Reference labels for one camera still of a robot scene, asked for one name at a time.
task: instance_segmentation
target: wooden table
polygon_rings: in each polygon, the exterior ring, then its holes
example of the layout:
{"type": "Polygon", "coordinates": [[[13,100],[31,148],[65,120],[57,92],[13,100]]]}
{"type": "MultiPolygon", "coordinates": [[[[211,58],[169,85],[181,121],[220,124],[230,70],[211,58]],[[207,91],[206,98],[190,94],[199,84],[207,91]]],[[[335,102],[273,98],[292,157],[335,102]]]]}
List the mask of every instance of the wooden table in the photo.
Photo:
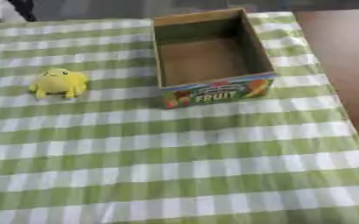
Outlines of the wooden table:
{"type": "Polygon", "coordinates": [[[359,132],[359,10],[295,14],[359,132]]]}

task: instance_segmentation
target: fruit box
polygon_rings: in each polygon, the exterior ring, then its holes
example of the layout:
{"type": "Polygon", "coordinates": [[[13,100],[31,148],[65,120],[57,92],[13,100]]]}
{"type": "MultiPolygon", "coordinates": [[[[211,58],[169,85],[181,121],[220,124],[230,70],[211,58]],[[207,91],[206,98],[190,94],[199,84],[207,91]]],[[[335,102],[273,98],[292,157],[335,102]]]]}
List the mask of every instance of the fruit box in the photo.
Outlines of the fruit box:
{"type": "Polygon", "coordinates": [[[264,95],[277,76],[243,9],[153,19],[167,108],[264,95]]]}

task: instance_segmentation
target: yellow plush toy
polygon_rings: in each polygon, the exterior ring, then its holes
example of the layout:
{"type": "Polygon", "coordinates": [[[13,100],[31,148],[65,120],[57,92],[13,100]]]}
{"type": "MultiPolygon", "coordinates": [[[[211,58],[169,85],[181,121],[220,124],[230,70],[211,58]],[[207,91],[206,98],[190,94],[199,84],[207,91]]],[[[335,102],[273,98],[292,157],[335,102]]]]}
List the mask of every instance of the yellow plush toy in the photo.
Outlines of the yellow plush toy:
{"type": "Polygon", "coordinates": [[[71,72],[63,68],[51,68],[30,85],[37,98],[46,94],[65,93],[66,98],[74,98],[86,90],[88,78],[84,73],[71,72]]]}

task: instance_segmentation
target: tablecloth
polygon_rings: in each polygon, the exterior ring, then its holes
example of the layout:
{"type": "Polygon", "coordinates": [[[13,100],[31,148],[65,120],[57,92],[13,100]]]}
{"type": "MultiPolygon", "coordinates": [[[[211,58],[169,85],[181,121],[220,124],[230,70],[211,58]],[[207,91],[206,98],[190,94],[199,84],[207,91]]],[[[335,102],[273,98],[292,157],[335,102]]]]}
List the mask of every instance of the tablecloth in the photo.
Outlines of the tablecloth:
{"type": "Polygon", "coordinates": [[[0,223],[359,223],[359,138],[292,13],[250,15],[263,98],[155,103],[151,21],[0,25],[0,223]],[[36,74],[88,74],[74,100],[36,74]]]}

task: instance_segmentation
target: colorful box label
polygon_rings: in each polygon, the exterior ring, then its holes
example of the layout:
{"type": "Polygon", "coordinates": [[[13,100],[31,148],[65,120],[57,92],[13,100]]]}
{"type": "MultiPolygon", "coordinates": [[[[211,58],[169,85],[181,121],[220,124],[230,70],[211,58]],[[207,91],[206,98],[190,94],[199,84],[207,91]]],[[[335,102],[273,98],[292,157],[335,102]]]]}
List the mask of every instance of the colorful box label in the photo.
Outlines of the colorful box label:
{"type": "Polygon", "coordinates": [[[275,74],[269,74],[263,79],[248,78],[172,88],[164,93],[165,106],[173,109],[257,97],[266,93],[275,77],[275,74]]]}

